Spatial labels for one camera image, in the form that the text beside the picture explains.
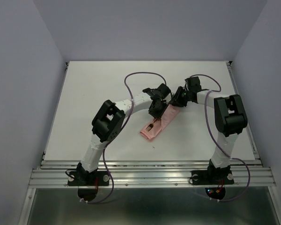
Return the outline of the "pink satin napkin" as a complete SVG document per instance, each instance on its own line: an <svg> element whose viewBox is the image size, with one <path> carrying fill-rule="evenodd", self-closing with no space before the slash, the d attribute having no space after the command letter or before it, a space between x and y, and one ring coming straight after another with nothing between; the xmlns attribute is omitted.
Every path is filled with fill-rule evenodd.
<svg viewBox="0 0 281 225"><path fill-rule="evenodd" d="M143 136L148 141L153 141L165 128L174 120L174 118L179 114L179 109L172 105L169 105L161 117L161 120L156 126L150 130L146 131L146 127L153 119L148 122L145 127L140 131L140 135Z"/></svg>

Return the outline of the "gold fork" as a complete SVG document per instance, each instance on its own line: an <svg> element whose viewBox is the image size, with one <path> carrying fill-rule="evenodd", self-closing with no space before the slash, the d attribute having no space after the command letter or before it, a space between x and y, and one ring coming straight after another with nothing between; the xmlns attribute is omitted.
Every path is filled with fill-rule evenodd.
<svg viewBox="0 0 281 225"><path fill-rule="evenodd" d="M160 120L161 120L160 118L153 119L153 121L148 124L148 126L146 127L145 130L146 131L152 130L156 126L156 124L158 124L160 122Z"/></svg>

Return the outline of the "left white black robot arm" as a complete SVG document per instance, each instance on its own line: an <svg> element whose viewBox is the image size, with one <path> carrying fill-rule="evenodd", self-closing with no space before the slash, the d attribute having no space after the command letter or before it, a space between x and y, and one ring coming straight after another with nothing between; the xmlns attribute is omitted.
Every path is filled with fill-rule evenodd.
<svg viewBox="0 0 281 225"><path fill-rule="evenodd" d="M141 110L148 110L152 117L160 119L169 105L166 98L170 94L169 87L161 84L156 89L146 88L127 100L106 100L92 120L91 141L83 159L76 167L76 178L85 185L95 181L103 150L119 135L124 119Z"/></svg>

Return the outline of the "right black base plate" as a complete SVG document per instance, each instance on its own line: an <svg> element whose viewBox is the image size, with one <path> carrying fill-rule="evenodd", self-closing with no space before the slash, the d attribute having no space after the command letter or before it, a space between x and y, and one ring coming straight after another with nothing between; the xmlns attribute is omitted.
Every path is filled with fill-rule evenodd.
<svg viewBox="0 0 281 225"><path fill-rule="evenodd" d="M231 171L228 172L209 172L208 170L193 170L191 171L191 177L189 178L189 183L193 185L203 186L203 185L233 185L234 179L228 178L232 174Z"/></svg>

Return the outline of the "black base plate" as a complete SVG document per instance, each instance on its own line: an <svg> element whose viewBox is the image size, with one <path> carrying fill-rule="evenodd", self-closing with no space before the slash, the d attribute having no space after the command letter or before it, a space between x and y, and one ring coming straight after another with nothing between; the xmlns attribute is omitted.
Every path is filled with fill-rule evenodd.
<svg viewBox="0 0 281 225"><path fill-rule="evenodd" d="M228 172L209 172L208 170L193 170L191 171L191 177L189 178L189 183L193 185L203 186L203 185L233 185L234 179L228 178L232 174L231 171Z"/></svg>
<svg viewBox="0 0 281 225"><path fill-rule="evenodd" d="M95 171L86 179L80 178L75 170L67 170L65 174L68 177L67 185L71 187L106 187L110 183L110 177L107 171Z"/></svg>

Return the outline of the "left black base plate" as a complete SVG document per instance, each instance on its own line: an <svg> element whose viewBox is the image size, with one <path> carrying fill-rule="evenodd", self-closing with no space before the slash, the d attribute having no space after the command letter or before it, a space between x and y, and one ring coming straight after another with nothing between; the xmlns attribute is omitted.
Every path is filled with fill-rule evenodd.
<svg viewBox="0 0 281 225"><path fill-rule="evenodd" d="M68 177L67 185L71 187L106 187L110 183L110 177L107 171L95 171L86 179L80 178L75 170L67 170L65 174Z"/></svg>

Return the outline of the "aluminium frame rail front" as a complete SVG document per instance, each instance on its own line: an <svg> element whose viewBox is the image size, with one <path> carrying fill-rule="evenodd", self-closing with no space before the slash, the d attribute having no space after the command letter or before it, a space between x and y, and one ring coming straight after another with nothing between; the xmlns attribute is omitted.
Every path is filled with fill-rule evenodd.
<svg viewBox="0 0 281 225"><path fill-rule="evenodd" d="M32 171L30 188L67 188L65 171L75 169L77 161L44 160ZM207 161L108 161L107 166L114 179L115 188L190 188L192 170L206 170ZM250 187L275 186L270 168L262 166L259 159L243 165L231 162L234 187L244 187L250 180Z"/></svg>

